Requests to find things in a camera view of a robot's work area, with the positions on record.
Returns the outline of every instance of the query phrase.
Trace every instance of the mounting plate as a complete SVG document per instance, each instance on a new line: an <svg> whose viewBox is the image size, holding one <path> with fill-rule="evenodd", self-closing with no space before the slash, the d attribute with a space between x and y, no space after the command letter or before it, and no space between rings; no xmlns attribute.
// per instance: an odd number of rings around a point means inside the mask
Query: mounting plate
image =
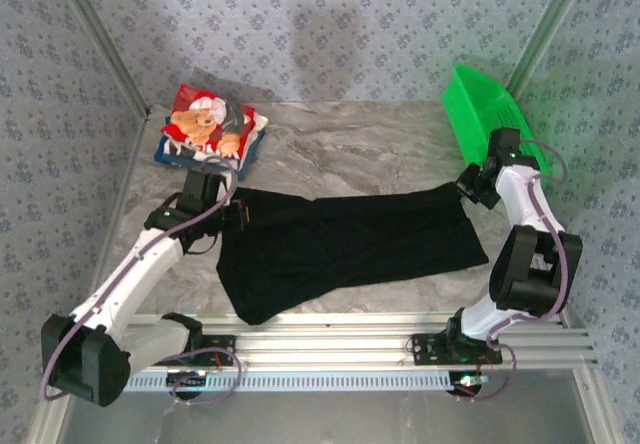
<svg viewBox="0 0 640 444"><path fill-rule="evenodd" d="M204 334L202 336L201 345L199 349L204 349L205 347L222 347L229 352L236 352L236 336L232 335L212 335L212 334ZM233 359L227 356L226 354L222 354L221 352L217 353L202 353L197 356L189 357L187 359L176 360L176 361L166 361L162 364L165 366L202 366L202 367L218 367L218 363L220 367L233 367Z"/></svg>
<svg viewBox="0 0 640 444"><path fill-rule="evenodd" d="M502 364L502 353L488 347L481 350L462 345L452 349L445 333L414 334L411 353L416 366L443 366L451 364Z"/></svg>

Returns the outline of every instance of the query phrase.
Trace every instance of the patterned wallpaper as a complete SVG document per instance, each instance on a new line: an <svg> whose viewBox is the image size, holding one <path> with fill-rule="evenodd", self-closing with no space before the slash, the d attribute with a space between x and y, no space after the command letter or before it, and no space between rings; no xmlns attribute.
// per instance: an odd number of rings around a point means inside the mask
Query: patterned wallpaper
<svg viewBox="0 0 640 444"><path fill-rule="evenodd" d="M0 442L18 443L40 327L88 292L139 118L66 0L0 3Z"/></svg>
<svg viewBox="0 0 640 444"><path fill-rule="evenodd" d="M506 81L548 0L92 0L148 103L437 99L452 63Z"/></svg>
<svg viewBox="0 0 640 444"><path fill-rule="evenodd" d="M584 241L570 305L595 341L628 442L640 443L640 0L577 0L520 99L571 169L550 186Z"/></svg>

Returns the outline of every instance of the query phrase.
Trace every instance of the green dustpan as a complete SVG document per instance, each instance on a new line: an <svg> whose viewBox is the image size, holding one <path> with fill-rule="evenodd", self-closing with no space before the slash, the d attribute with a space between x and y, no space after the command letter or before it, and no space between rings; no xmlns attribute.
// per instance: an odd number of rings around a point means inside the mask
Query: green dustpan
<svg viewBox="0 0 640 444"><path fill-rule="evenodd" d="M523 139L533 138L511 94L500 83L468 66L453 69L453 79L442 94L442 102L467 165L484 164L489 134L495 129L519 129ZM520 148L524 154L534 156L540 171L548 174L549 166L537 145L525 143Z"/></svg>

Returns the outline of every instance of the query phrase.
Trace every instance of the cable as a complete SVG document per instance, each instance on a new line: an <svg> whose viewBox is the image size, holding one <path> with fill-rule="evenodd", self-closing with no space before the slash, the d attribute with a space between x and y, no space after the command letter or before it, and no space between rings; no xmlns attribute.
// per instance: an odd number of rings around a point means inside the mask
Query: cable
<svg viewBox="0 0 640 444"><path fill-rule="evenodd" d="M40 382L40 399L42 399L44 401L54 401L56 399L60 399L61 397L66 396L68 394L66 392L59 392L58 394L54 394L53 396L49 396L47 394L47 386L49 385L49 380L51 379L51 375L53 374L53 369L55 368L55 365L58 362L58 359L60 359L60 355L62 354L62 351L69 344L71 339L73 339L73 337L78 333L78 331L80 329L82 329L82 326L84 326L84 324L95 314L94 309L100 309L100 306L102 306L102 304L105 303L105 301L113 293L113 291L116 289L116 287L118 287L118 285L120 284L120 282L122 282L122 280L126 277L126 275L131 271L131 269L138 262L138 260L143 259L144 256L153 248L153 246L155 246L162 239L164 239L165 237L169 237L169 236L175 234L176 232L182 231L182 230L184 230L184 229L186 229L188 227L193 226L194 224L197 224L197 223L203 221L204 219L206 219L209 216L211 216L218 209L220 209L224 205L224 203L229 198L231 198L231 196L235 192L235 189L236 189L236 187L238 185L238 175L236 173L236 170L233 168L233 166L232 166L230 161L228 161L227 159L224 159L222 157L219 157L219 156L209 156L209 157L207 157L206 159L204 159L202 161L202 165L204 166L205 162L208 162L208 161L213 160L213 159L215 159L218 162L224 164L229 169L229 171L231 171L231 184L229 185L229 189L227 189L227 192L225 193L224 197L222 199L220 199L220 201L216 202L213 205L213 207L211 207L210 209L207 209L202 214L199 214L196 217L194 217L193 219L190 219L190 220L188 220L186 222L178 224L177 226L174 226L171 229L169 229L167 231L164 231L162 234L157 235L155 238L153 238L151 241L149 241L145 246L143 246L142 249L140 249L140 252L136 256L134 256L131 260L129 260L129 262L127 262L127 264L122 268L122 270L113 279L111 284L109 284L107 289L105 289L105 291L102 293L102 295L100 297L98 297L98 299L96 300L95 304L92 307L92 310L88 311L84 316L80 317L78 319L78 321L71 327L69 332L67 332L64 335L64 337L60 340L60 342L56 346L55 350L51 354L51 357L49 358L49 362L47 363L47 365L44 368L42 381Z"/></svg>
<svg viewBox="0 0 640 444"><path fill-rule="evenodd" d="M513 383L513 380L515 378L515 374L516 374L517 369L518 369L517 360L516 360L516 353L513 350L513 348L511 346L509 346L508 344L497 343L497 341L493 341L492 340L493 336L497 336L497 333L500 330L502 330L505 327L511 325L513 322L526 321L526 322L536 323L536 322L548 321L553 316L558 314L558 311L562 307L562 304L564 303L564 300L567 297L567 292L569 290L569 262L567 260L567 254L565 252L564 245L562 244L562 240L560 239L560 235L558 234L558 232L555 230L555 228L551 224L551 221L549 221L549 218L544 214L544 211L542 209L542 205L540 204L540 201L538 201L538 198L536 197L535 188L534 188L535 181L542 180L542 179L547 179L547 180L549 180L551 182L554 182L556 184L564 184L566 182L566 180L567 180L568 175L569 175L569 169L567 168L567 164L564 161L564 159L562 158L562 155L553 146L550 146L546 142L542 142L542 141L539 141L537 139L522 139L520 142L537 144L538 146L540 146L540 147L542 147L544 149L547 149L548 151L550 151L554 155L554 157L560 162L560 165L562 166L562 177L560 177L560 178L552 176L550 174L539 173L539 174L536 174L536 175L532 176L529 179L529 182L527 182L527 194L529 195L529 199L531 199L531 203L533 204L533 207L534 207L536 213L538 214L538 217L540 218L540 220L542 221L544 226L549 231L549 234L551 234L551 238L553 239L553 243L555 244L556 249L558 250L558 258L559 258L559 264L560 264L560 290L558 292L558 297L557 297L556 301L553 303L553 306L551 306L551 309L546 314L544 314L544 315L542 315L540 317L527 316L527 315L522 314L522 313L514 314L513 316L508 317L507 319L504 319L504 320L500 321L495 326L493 326L491 329L489 329L489 332L487 333L487 346L489 346L489 348L491 348L491 349L493 349L495 351L498 351L501 348L507 349L509 351L509 354L511 354L511 361L512 361L511 372L509 372L509 375L507 376L507 380L504 382L502 387L500 387L500 389L498 389L493 394L490 394L488 396L482 396L482 397L476 397L475 395L474 396L470 396L470 397L459 396L458 400L461 400L461 401L467 401L467 402L488 401L490 399L493 399L495 397L498 397L498 396L504 394L504 392Z"/></svg>
<svg viewBox="0 0 640 444"><path fill-rule="evenodd" d="M169 197L167 197L163 202L162 202L162 206L168 206L169 204L171 204L173 201L175 201L178 197L180 197L182 195L181 192L174 192L173 194L171 194Z"/></svg>
<svg viewBox="0 0 640 444"><path fill-rule="evenodd" d="M216 346L204 347L202 349L196 349L195 351L183 352L181 354L175 354L173 356L169 356L169 357L163 359L160 362L174 361L174 360L177 360L177 359L184 359L184 358L187 358L187 357L193 357L193 356L197 356L199 354L205 354L205 353L210 353L210 352L216 353L216 356L217 356L218 353L225 354L225 355L229 356L233 360L233 363L235 364L236 368L238 369L238 372L236 374L236 378L233 380L233 384L227 390L227 392L225 392L224 394L221 394L219 396L216 396L214 398L205 399L205 400L202 400L202 401L186 401L184 399L180 399L178 397L178 395L177 395L177 390L182 386L182 384L186 380L189 379L189 376L185 376L185 377L183 377L181 379L178 379L173 384L173 387L171 388L171 396L173 397L173 400L177 404L184 404L184 405L187 405L187 406L201 406L201 405L204 405L204 404L213 404L214 402L219 402L219 401L222 401L223 399L226 399L227 397L229 397L231 394L233 394L235 392L237 387L240 385L240 382L242 380L242 364L240 363L240 359L238 359L238 356L236 356L233 352L225 349L224 347L216 347Z"/></svg>
<svg viewBox="0 0 640 444"><path fill-rule="evenodd" d="M493 372L494 372L494 368L493 368L493 362L491 362L491 359L489 359L485 354L482 354L481 356L478 357L478 359L481 359L484 357L484 360L487 361L487 363L489 364L489 376L487 376L489 379L491 379L493 377ZM476 376L479 376L481 374L481 370L482 370L482 363L478 364L478 368L476 369Z"/></svg>
<svg viewBox="0 0 640 444"><path fill-rule="evenodd" d="M213 249L213 246L216 245L216 242L218 242L218 235L216 234L216 237L214 237L213 242L211 243L211 245L209 247L207 247L206 249L202 250L202 251L187 251L185 252L186 255L189 256L201 256L203 254L206 254L207 252L209 252L211 249Z"/></svg>
<svg viewBox="0 0 640 444"><path fill-rule="evenodd" d="M409 342L411 342L411 339L413 338L410 337L409 339L407 339L407 342L404 343L404 350L409 354L413 354L413 344L411 345L411 347L409 347Z"/></svg>

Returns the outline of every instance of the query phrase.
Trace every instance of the gray marble surface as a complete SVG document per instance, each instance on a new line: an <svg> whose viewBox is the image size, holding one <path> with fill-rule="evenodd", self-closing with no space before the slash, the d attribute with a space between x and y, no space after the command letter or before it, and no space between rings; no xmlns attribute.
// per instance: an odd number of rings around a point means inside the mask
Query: gray marble surface
<svg viewBox="0 0 640 444"><path fill-rule="evenodd" d="M306 198L405 193L454 180L464 169L439 102L269 103L255 107L269 118L269 125L258 160L241 183L244 187ZM108 257L108 272L134 244L149 212L182 188L184 170L153 161L167 112L156 107L147 122ZM465 210L489 264L409 281L339 289L288 312L453 311L471 304L484 291L509 229L500 205L488 211L466 202ZM198 243L194 250L209 243ZM203 256L183 258L160 280L139 312L233 313L215 269L219 246Z"/></svg>

